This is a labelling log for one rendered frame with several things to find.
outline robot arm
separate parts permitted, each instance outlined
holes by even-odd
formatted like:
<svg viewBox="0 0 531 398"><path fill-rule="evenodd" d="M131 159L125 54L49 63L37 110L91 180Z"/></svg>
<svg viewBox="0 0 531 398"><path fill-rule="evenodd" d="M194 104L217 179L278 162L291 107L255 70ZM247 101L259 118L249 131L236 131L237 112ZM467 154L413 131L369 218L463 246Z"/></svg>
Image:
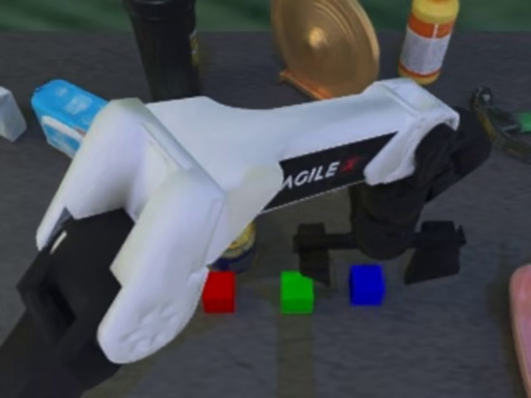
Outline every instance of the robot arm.
<svg viewBox="0 0 531 398"><path fill-rule="evenodd" d="M119 290L98 322L97 345L111 363L135 362L186 327L207 265L259 214L363 181L401 181L416 171L430 131L455 130L459 119L405 79L271 110L205 97L111 101L53 198L37 246L67 245L56 238L67 219L127 213L134 224L108 264Z"/></svg>

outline green curtain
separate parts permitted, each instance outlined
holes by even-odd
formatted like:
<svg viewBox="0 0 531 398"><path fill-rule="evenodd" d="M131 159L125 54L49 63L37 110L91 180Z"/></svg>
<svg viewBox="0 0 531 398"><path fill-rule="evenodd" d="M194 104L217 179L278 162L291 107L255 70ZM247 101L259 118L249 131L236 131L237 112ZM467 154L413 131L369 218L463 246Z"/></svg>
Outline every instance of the green curtain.
<svg viewBox="0 0 531 398"><path fill-rule="evenodd" d="M361 0L376 28L403 29L410 0ZM197 0L204 31L269 28L269 0ZM463 30L531 30L531 0L462 0ZM0 2L2 30L127 30L121 0L16 0Z"/></svg>

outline pink tray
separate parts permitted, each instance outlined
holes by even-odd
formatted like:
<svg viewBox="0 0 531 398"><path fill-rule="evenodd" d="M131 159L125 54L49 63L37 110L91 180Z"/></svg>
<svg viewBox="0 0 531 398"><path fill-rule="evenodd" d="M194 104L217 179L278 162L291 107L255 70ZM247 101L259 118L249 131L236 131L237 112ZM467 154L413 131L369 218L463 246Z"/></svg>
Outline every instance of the pink tray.
<svg viewBox="0 0 531 398"><path fill-rule="evenodd" d="M525 391L531 398L531 265L514 271L509 295L514 345Z"/></svg>

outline copper plate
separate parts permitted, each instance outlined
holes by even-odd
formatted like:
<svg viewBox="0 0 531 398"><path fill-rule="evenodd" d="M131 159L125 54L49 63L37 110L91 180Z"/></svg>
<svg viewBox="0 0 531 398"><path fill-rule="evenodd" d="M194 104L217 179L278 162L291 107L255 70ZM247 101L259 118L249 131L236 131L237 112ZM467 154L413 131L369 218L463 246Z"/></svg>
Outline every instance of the copper plate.
<svg viewBox="0 0 531 398"><path fill-rule="evenodd" d="M316 98L358 94L378 78L378 39L356 0L272 0L283 77Z"/></svg>

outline table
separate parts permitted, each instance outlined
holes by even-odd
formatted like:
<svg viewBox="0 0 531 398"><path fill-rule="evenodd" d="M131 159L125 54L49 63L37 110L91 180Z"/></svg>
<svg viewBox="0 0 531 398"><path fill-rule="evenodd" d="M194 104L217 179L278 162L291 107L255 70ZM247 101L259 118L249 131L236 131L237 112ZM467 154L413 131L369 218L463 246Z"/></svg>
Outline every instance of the table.
<svg viewBox="0 0 531 398"><path fill-rule="evenodd" d="M395 75L402 35L381 32L382 78ZM280 63L266 33L204 35L205 94L224 104L271 108L307 99L277 85ZM466 104L478 84L509 110L531 109L531 34L457 34L441 79L430 90ZM29 131L0 141L0 340L22 313L15 284L36 254L35 232L69 160L46 145L29 109L37 86L62 78L105 98L138 96L147 85L125 33L3 33L0 85L12 90ZM239 279L238 312L199 311L186 332L156 356L127 366L90 398L523 397L508 314L508 278L531 254L531 167L494 152L463 183L429 205L426 219L465 227L462 271L404 286L407 256L384 263L387 302L350 308L348 265L334 254L339 284L318 290L311 317L281 317L280 271L294 269L291 236L301 222L344 231L344 192L278 210L258 220L259 259Z"/></svg>

